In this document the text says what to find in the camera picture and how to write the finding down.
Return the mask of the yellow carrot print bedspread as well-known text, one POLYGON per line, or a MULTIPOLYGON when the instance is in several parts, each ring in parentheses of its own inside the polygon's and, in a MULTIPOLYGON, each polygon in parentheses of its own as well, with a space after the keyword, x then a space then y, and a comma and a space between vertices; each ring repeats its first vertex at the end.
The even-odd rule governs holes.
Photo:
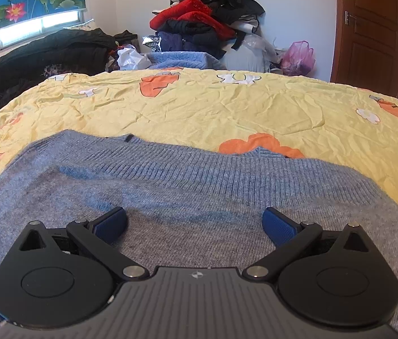
POLYGON ((50 77, 0 110, 0 173, 65 129, 354 168, 398 204, 398 99, 307 77, 168 68, 50 77))

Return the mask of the white plastic bag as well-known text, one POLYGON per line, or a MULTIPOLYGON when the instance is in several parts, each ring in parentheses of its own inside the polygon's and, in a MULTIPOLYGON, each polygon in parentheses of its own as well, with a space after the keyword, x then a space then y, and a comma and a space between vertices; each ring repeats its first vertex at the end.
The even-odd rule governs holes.
POLYGON ((131 44, 119 49, 117 53, 120 70, 145 70, 152 65, 150 60, 131 44))

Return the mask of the grey knit sweater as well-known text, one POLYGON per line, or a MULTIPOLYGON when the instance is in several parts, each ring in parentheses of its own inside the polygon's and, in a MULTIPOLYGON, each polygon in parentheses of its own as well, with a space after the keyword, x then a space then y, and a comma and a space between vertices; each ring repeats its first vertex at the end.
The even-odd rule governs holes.
MULTIPOLYGON (((326 230, 360 223, 398 278, 398 206, 351 168, 262 148, 222 155, 72 130, 28 145, 0 174, 0 263, 31 220, 64 227, 115 207, 129 217, 118 248, 148 269, 244 268, 274 248, 261 225, 274 207, 326 230)), ((398 331, 398 309, 392 326, 398 331)))

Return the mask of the grey white fabric bundle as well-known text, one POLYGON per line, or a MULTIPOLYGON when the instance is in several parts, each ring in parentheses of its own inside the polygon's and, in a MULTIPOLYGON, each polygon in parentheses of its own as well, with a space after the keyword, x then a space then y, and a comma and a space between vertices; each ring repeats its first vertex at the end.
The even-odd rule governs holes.
POLYGON ((224 56, 220 59, 227 70, 267 73, 280 67, 283 51, 260 35, 256 15, 243 15, 230 27, 236 36, 222 47, 224 56))

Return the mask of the window with bright light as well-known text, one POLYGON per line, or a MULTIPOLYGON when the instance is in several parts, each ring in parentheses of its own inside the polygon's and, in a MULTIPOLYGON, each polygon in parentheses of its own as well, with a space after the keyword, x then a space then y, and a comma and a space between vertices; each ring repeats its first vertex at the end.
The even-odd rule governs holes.
POLYGON ((72 10, 33 18, 0 28, 0 52, 34 39, 43 38, 60 29, 82 24, 83 21, 83 12, 72 10))

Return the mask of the dark navy garment in pile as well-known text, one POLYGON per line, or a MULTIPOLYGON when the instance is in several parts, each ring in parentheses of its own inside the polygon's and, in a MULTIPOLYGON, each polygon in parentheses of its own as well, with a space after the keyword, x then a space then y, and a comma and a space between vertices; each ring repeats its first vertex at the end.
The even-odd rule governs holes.
POLYGON ((216 59, 225 55, 227 41, 235 41, 236 35, 220 38, 210 25, 200 22, 166 20, 156 31, 162 51, 194 51, 210 54, 216 59))

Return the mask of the brown wooden door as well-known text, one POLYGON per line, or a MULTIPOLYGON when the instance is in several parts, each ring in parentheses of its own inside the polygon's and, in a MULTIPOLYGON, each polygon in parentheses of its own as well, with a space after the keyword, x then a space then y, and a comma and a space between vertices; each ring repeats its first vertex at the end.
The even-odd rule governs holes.
POLYGON ((331 81, 398 99, 398 0, 336 0, 331 81))

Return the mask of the black clothes heap left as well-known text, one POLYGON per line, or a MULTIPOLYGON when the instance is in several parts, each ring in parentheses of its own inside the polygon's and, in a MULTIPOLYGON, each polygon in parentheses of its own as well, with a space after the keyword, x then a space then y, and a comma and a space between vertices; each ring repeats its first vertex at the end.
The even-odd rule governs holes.
POLYGON ((0 57, 0 109, 59 73, 96 75, 105 70, 115 38, 96 28, 62 29, 0 57))

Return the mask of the pink plastic bag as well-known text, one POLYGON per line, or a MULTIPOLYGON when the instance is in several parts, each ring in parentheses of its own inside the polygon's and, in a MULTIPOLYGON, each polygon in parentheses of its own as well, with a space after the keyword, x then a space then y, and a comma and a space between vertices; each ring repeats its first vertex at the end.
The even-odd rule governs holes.
POLYGON ((308 41, 296 41, 283 54, 280 67, 286 76, 306 76, 315 65, 314 49, 308 41))

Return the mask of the red garment in pile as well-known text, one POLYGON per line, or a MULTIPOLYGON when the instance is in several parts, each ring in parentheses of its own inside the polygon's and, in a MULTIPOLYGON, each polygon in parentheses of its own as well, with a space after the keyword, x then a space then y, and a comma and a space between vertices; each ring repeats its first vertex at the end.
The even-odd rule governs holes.
POLYGON ((219 39, 226 41, 235 37, 235 31, 212 17, 212 10, 200 0, 183 0, 176 5, 161 10, 149 22, 153 30, 159 30, 167 20, 189 21, 209 25, 219 39))

